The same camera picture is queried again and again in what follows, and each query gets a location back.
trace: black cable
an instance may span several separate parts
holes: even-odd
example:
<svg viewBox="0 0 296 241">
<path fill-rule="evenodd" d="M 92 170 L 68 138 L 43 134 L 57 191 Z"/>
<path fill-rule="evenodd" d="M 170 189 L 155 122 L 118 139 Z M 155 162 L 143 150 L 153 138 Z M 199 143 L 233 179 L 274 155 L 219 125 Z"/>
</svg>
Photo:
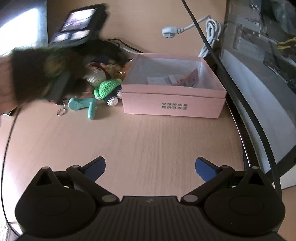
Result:
<svg viewBox="0 0 296 241">
<path fill-rule="evenodd" d="M 130 49 L 132 49 L 134 51 L 137 51 L 138 53 L 144 53 L 144 52 L 142 52 L 142 51 L 140 51 L 138 49 L 135 49 L 135 48 L 129 46 L 128 44 L 126 44 L 125 42 L 121 41 L 120 39 L 108 39 L 108 41 L 114 41 L 114 40 L 122 43 L 123 45 L 125 45 L 126 47 L 128 47 L 128 48 L 130 48 Z"/>
<path fill-rule="evenodd" d="M 18 237 L 20 237 L 20 235 L 14 230 L 14 228 L 11 226 L 11 224 L 8 222 L 8 219 L 7 219 L 7 216 L 6 216 L 6 213 L 5 213 L 5 209 L 4 209 L 4 203 L 3 203 L 3 193 L 2 193 L 2 189 L 3 189 L 3 174 L 4 174 L 4 166 L 5 166 L 5 159 L 6 159 L 6 155 L 7 155 L 7 150 L 8 150 L 8 147 L 9 147 L 9 142 L 10 142 L 10 139 L 11 139 L 11 134 L 12 134 L 12 131 L 13 131 L 13 128 L 15 126 L 15 122 L 18 118 L 18 115 L 20 113 L 20 110 L 21 110 L 21 107 L 18 108 L 17 110 L 17 113 L 16 113 L 16 116 L 15 116 L 15 119 L 13 120 L 13 123 L 12 123 L 12 126 L 10 128 L 10 131 L 9 131 L 9 135 L 8 135 L 8 139 L 7 139 L 7 142 L 6 142 L 6 146 L 5 146 L 5 151 L 4 151 L 4 156 L 3 156 L 3 162 L 2 162 L 2 172 L 1 172 L 1 187 L 0 187 L 0 193 L 1 193 L 1 203 L 2 203 L 2 209 L 3 209 L 3 213 L 4 213 L 4 217 L 5 217 L 5 221 L 7 223 L 7 225 L 9 226 L 9 228 L 14 232 L 14 234 Z"/>
<path fill-rule="evenodd" d="M 236 97 L 239 99 L 239 101 L 241 102 L 241 104 L 243 105 L 243 107 L 245 108 L 248 116 L 250 117 L 250 119 L 252 120 L 254 127 L 256 129 L 256 131 L 259 134 L 259 137 L 262 141 L 264 150 L 266 152 L 266 156 L 271 168 L 271 173 L 272 173 L 272 177 L 274 180 L 274 187 L 276 192 L 278 193 L 278 195 L 281 198 L 281 182 L 279 179 L 279 174 L 277 172 L 277 166 L 276 166 L 276 161 L 274 159 L 274 155 L 272 152 L 272 149 L 270 147 L 269 141 L 265 135 L 265 132 L 262 128 L 262 126 L 260 125 L 260 122 L 258 121 L 255 113 L 253 112 L 252 108 L 250 107 L 249 103 L 246 101 L 246 99 L 244 98 L 243 94 L 240 92 L 239 88 L 236 86 L 236 84 L 233 82 L 231 76 L 228 74 L 227 70 L 224 68 L 223 64 L 220 62 L 220 60 L 218 59 L 218 57 L 216 56 L 216 54 L 214 53 L 214 50 L 212 49 L 211 45 L 209 44 L 209 42 L 207 41 L 205 35 L 203 34 L 200 26 L 198 25 L 193 13 L 190 11 L 189 7 L 187 6 L 185 0 L 181 0 L 185 9 L 187 10 L 188 14 L 190 15 L 191 19 L 194 22 L 194 25 L 197 28 L 197 31 L 199 32 L 203 42 L 205 43 L 205 46 L 208 48 L 211 56 L 213 57 L 214 61 L 216 62 L 216 64 L 218 65 L 218 67 L 220 67 L 224 77 L 228 80 L 227 82 L 222 82 L 223 85 L 225 86 L 226 90 L 228 91 L 229 88 L 233 89 Z"/>
</svg>

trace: open cardboard box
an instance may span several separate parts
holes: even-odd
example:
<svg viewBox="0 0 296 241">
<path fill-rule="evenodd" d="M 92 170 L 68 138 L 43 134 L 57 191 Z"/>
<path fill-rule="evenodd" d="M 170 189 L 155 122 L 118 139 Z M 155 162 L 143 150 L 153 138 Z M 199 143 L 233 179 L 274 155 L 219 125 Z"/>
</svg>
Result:
<svg viewBox="0 0 296 241">
<path fill-rule="evenodd" d="M 148 77 L 184 75 L 198 70 L 193 87 L 151 85 Z M 218 118 L 226 90 L 201 57 L 138 54 L 122 83 L 126 114 Z"/>
</svg>

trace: coiled white cable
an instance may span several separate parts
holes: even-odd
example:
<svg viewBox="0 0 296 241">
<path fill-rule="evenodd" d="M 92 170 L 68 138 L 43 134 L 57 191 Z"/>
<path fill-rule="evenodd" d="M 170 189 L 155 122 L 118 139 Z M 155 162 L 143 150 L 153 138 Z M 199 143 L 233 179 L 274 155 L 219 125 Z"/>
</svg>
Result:
<svg viewBox="0 0 296 241">
<path fill-rule="evenodd" d="M 214 19 L 211 19 L 210 15 L 207 15 L 199 20 L 197 20 L 198 23 L 202 21 L 206 21 L 205 23 L 205 28 L 207 32 L 207 40 L 211 47 L 214 46 L 215 42 L 219 40 L 219 36 L 221 34 L 221 23 L 219 21 L 216 21 Z M 180 34 L 185 32 L 186 30 L 194 27 L 194 23 L 188 25 L 185 28 L 179 28 L 179 27 L 165 27 L 162 30 L 162 34 L 166 38 L 173 38 L 176 34 Z M 204 45 L 202 47 L 202 50 L 200 51 L 200 54 L 198 55 L 199 57 L 205 57 L 209 53 L 207 47 Z"/>
</svg>

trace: teal plastic object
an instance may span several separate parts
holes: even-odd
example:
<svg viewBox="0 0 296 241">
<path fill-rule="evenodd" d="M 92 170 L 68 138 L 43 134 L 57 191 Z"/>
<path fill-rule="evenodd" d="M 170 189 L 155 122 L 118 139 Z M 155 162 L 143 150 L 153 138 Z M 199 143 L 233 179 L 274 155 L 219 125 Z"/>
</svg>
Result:
<svg viewBox="0 0 296 241">
<path fill-rule="evenodd" d="M 81 108 L 89 108 L 87 112 L 87 117 L 90 120 L 93 120 L 96 114 L 97 99 L 96 98 L 71 98 L 68 102 L 68 107 L 71 110 L 79 110 Z"/>
</svg>

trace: display screen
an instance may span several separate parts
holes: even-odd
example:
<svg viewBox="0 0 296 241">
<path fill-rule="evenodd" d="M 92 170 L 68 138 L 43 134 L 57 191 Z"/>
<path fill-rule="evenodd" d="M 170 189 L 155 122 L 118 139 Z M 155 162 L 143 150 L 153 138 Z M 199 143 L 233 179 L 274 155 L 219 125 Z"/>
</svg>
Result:
<svg viewBox="0 0 296 241">
<path fill-rule="evenodd" d="M 86 28 L 95 11 L 96 8 L 71 13 L 64 24 L 62 31 L 80 30 Z"/>
</svg>

